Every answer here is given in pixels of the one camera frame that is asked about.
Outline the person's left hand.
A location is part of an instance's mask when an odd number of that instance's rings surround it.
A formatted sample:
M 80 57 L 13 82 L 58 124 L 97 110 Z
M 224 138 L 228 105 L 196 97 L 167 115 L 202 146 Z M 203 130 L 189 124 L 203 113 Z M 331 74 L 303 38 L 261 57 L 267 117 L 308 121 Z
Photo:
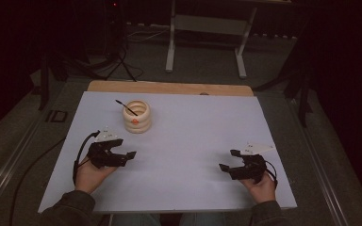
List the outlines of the person's left hand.
M 74 189 L 91 194 L 116 169 L 116 167 L 96 168 L 91 161 L 85 157 L 77 168 Z

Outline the white metal table frame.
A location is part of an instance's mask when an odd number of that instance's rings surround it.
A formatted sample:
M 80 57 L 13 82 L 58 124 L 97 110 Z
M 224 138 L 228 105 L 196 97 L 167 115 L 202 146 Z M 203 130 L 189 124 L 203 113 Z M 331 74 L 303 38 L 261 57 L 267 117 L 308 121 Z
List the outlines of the white metal table frame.
M 175 31 L 193 31 L 214 33 L 223 35 L 240 36 L 241 42 L 234 50 L 234 55 L 237 63 L 240 79 L 246 79 L 247 73 L 245 69 L 243 52 L 252 30 L 255 16 L 258 8 L 262 4 L 291 4 L 290 0 L 241 0 L 242 3 L 252 4 L 248 11 L 248 18 L 244 20 L 223 19 L 216 17 L 204 17 L 188 14 L 179 14 L 176 12 L 176 1 L 171 0 L 170 14 L 170 38 L 169 47 L 166 59 L 165 72 L 173 71 L 174 56 L 175 56 Z

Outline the black metal stand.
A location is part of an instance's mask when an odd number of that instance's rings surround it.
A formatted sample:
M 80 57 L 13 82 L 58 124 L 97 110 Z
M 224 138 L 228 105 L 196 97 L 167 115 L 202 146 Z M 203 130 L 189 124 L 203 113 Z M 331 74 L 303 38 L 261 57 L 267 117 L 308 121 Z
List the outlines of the black metal stand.
M 301 95 L 298 110 L 298 119 L 302 127 L 306 127 L 305 114 L 307 111 L 307 99 L 310 88 L 310 78 L 312 74 L 311 65 L 306 62 L 301 68 Z
M 49 67 L 48 55 L 41 56 L 41 102 L 39 110 L 44 110 L 49 101 Z

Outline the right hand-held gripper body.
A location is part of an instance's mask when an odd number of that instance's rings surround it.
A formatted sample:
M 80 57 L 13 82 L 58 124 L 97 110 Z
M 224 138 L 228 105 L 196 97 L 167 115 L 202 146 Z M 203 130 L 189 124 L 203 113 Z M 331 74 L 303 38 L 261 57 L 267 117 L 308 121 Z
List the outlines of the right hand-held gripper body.
M 253 179 L 256 183 L 260 182 L 262 176 L 267 172 L 272 179 L 275 179 L 274 166 L 271 165 L 273 171 L 267 167 L 269 161 L 262 156 L 263 153 L 273 151 L 272 145 L 259 143 L 248 143 L 241 151 L 242 167 L 230 168 L 228 172 L 233 180 Z

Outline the person's leg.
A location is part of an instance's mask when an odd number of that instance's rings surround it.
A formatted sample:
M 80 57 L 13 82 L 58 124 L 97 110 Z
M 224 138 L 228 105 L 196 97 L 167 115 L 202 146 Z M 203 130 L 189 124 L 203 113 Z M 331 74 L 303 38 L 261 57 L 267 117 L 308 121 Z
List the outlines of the person's leg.
M 115 215 L 111 226 L 161 226 L 160 216 L 155 214 Z
M 223 213 L 186 213 L 183 214 L 179 226 L 225 226 Z

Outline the person's right hand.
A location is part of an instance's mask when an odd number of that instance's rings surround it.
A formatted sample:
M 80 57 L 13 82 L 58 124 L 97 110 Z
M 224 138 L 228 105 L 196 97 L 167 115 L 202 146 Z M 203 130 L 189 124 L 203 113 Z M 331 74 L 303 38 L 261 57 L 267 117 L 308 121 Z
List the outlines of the person's right hand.
M 243 179 L 240 182 L 248 189 L 256 203 L 276 200 L 275 182 L 267 172 L 263 174 L 261 181 L 258 183 L 253 179 Z

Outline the person's right leg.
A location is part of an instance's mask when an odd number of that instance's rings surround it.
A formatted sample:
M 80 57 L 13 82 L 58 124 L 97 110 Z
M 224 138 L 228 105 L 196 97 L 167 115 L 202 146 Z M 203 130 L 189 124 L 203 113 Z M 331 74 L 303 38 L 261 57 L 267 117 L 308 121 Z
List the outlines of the person's right leg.
M 225 226 L 223 213 L 186 213 L 183 214 L 179 226 Z

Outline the metal floor rail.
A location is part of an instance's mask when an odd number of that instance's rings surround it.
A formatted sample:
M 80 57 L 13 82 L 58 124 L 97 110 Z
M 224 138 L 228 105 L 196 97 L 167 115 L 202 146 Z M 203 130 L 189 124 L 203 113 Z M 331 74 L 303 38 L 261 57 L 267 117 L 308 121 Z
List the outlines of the metal floor rail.
M 49 115 L 51 105 L 47 105 L 42 110 L 37 111 L 37 115 L 32 117 L 31 123 L 26 127 L 25 132 L 18 138 L 15 148 L 10 152 L 7 161 L 0 168 L 0 196 L 8 185 L 13 173 L 19 166 L 25 150 L 29 146 L 40 124 Z
M 304 143 L 308 149 L 310 161 L 313 165 L 313 170 L 316 175 L 317 181 L 320 185 L 321 193 L 328 206 L 329 212 L 336 226 L 349 226 L 348 220 L 342 211 L 340 202 L 337 198 L 336 192 L 331 185 L 329 177 L 321 163 L 320 157 L 317 154 L 316 147 L 310 136 L 307 128 L 303 127 L 298 117 L 298 103 L 295 99 L 287 99 L 289 111 L 292 114 L 292 118 L 298 125 L 300 133 L 303 135 Z

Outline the black floor box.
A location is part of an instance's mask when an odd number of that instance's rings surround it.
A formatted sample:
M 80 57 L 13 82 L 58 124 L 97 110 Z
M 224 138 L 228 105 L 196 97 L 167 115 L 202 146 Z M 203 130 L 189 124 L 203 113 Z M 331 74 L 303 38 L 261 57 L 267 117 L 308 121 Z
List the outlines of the black floor box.
M 50 110 L 45 121 L 46 122 L 65 122 L 68 117 L 67 111 Z

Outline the person's left leg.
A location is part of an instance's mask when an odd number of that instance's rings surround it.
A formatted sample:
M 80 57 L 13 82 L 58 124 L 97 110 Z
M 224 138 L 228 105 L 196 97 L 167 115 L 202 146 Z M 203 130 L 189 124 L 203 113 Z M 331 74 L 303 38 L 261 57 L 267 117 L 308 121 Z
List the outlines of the person's left leg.
M 115 215 L 111 226 L 161 226 L 160 216 L 155 214 Z

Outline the black tripod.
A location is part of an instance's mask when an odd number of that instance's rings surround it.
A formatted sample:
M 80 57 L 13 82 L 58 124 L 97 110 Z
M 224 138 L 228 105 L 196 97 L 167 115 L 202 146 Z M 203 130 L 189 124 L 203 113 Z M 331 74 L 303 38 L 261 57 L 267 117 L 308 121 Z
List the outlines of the black tripod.
M 110 77 L 120 66 L 123 66 L 129 78 L 136 82 L 136 77 L 130 72 L 124 62 L 128 49 L 126 37 L 126 18 L 124 12 L 126 0 L 103 0 L 104 7 L 104 53 L 114 63 L 114 68 L 107 77 Z

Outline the wooden table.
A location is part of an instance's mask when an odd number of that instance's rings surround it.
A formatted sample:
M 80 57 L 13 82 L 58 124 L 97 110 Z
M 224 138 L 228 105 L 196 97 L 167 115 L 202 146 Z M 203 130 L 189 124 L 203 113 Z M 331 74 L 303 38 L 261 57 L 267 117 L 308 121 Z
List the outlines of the wooden table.
M 162 94 L 191 94 L 220 96 L 247 96 L 254 95 L 248 86 L 211 85 L 211 84 L 182 84 L 161 82 L 131 82 L 131 81 L 91 81 L 88 91 L 126 92 L 126 93 L 162 93 Z

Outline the black pen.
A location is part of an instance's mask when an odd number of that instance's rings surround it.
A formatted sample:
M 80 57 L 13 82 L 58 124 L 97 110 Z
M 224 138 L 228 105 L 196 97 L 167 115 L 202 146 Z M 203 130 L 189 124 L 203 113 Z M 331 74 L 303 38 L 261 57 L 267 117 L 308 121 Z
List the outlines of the black pen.
M 115 99 L 115 102 L 121 106 L 123 106 L 125 108 L 125 110 L 127 110 L 131 115 L 133 116 L 138 116 L 138 114 L 136 112 L 134 112 L 131 108 L 129 108 L 127 105 L 125 105 L 123 102 L 121 102 L 120 100 Z

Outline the cream ribbed pen holder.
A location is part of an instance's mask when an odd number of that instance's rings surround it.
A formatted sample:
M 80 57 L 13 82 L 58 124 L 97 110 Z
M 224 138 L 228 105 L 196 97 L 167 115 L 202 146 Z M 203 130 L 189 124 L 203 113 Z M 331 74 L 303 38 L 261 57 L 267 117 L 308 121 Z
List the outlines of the cream ribbed pen holder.
M 131 115 L 123 108 L 124 128 L 133 134 L 146 132 L 152 124 L 151 107 L 142 100 L 133 100 L 126 105 L 136 112 L 138 116 Z

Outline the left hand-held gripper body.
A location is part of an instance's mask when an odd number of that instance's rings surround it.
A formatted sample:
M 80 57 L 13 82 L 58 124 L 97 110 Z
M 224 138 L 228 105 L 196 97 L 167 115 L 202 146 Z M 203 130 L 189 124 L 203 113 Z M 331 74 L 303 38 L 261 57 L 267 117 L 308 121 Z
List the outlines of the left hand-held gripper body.
M 108 127 L 98 133 L 87 153 L 87 157 L 96 168 L 125 166 L 128 161 L 126 154 L 113 153 L 112 148 L 107 146 L 109 141 L 118 138 Z

